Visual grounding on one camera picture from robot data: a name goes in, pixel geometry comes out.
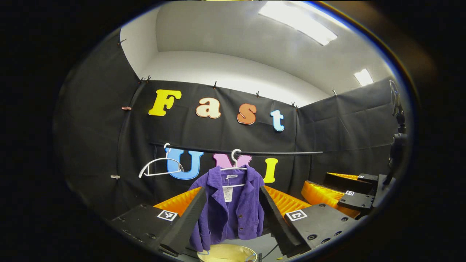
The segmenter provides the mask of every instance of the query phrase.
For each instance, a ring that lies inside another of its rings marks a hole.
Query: black curtain
[[[120,29],[69,73],[53,122],[60,170],[86,204],[107,219],[153,199],[143,181],[117,169],[120,131],[129,113],[121,107],[131,103],[139,87],[119,41]]]
[[[297,148],[314,155],[306,179],[322,183],[326,172],[387,174],[398,123],[392,116],[391,78],[337,94],[299,109]]]
[[[55,154],[69,185],[101,216],[112,219],[145,202],[157,204],[188,190],[215,167],[204,152],[198,175],[190,180],[169,174],[139,178],[146,163],[164,157],[160,144],[252,152],[323,151],[298,157],[252,156],[250,166],[263,177],[265,159],[276,158],[273,183],[266,185],[301,198],[305,180],[321,183],[326,172],[387,173],[392,135],[389,79],[296,110],[292,105],[249,93],[172,81],[139,83],[118,45],[120,30],[102,41],[72,72],[61,91],[54,116]],[[165,116],[148,114],[156,90],[179,90],[180,99]],[[217,119],[199,117],[199,100],[220,102]],[[240,105],[257,108],[252,125],[237,121]],[[129,106],[131,110],[122,110]],[[270,112],[280,110],[284,131],[276,131]],[[185,171],[191,156],[180,158]],[[151,172],[166,172],[166,162]]]

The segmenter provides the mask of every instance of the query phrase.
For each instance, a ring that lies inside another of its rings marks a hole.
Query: white ceiling
[[[325,46],[259,15],[266,1],[173,1],[157,15],[159,52],[200,51],[233,55],[296,76],[329,95],[359,87],[354,73],[367,68],[374,81],[391,75],[372,45],[309,11],[338,38]]]

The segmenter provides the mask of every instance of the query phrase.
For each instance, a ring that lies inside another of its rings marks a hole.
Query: corduroy jacket
[[[190,190],[205,187],[207,194],[207,202],[190,238],[198,252],[210,250],[210,245],[225,239],[249,240],[262,235],[264,210],[259,203],[259,188],[264,185],[264,179],[252,167],[241,167],[247,170],[220,171],[221,167],[216,166],[191,185]],[[239,184],[245,185],[229,188],[233,190],[232,200],[225,202],[223,186]]]

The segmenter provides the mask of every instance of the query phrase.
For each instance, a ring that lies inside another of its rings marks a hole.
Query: fluorescent light
[[[338,25],[338,26],[340,26],[340,27],[342,27],[344,29],[348,29],[348,27],[346,25],[344,25],[343,23],[341,23],[337,19],[333,18],[331,15],[326,14],[323,11],[319,10],[318,8],[312,6],[311,4],[308,4],[308,3],[303,2],[303,1],[290,1],[290,2],[292,2],[295,5],[298,5],[298,6],[302,7],[304,9],[312,11],[312,12],[318,14],[319,16],[329,20],[330,22],[332,22],[332,23],[334,23],[334,24],[336,24],[336,25]]]
[[[312,19],[302,9],[290,7],[282,1],[268,1],[259,14],[301,31],[323,46],[337,38],[336,34]]]
[[[355,73],[354,77],[356,77],[357,81],[361,86],[374,83],[374,80],[372,80],[372,77],[369,75],[369,71],[367,71],[366,68],[361,70],[361,72]]]

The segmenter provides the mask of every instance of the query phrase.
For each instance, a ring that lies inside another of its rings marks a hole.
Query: black pole
[[[164,146],[165,144],[162,143],[151,143],[153,145],[161,145]],[[231,154],[232,151],[227,150],[213,150],[213,149],[206,149],[206,148],[192,148],[192,147],[184,147],[179,145],[168,145],[169,148],[176,148],[176,149],[183,149],[183,150],[191,150],[191,151],[199,151],[205,153],[221,153],[221,154]],[[315,155],[315,154],[322,154],[322,151],[318,152],[236,152],[235,154],[238,155],[248,155],[248,156],[308,156],[308,155]]]

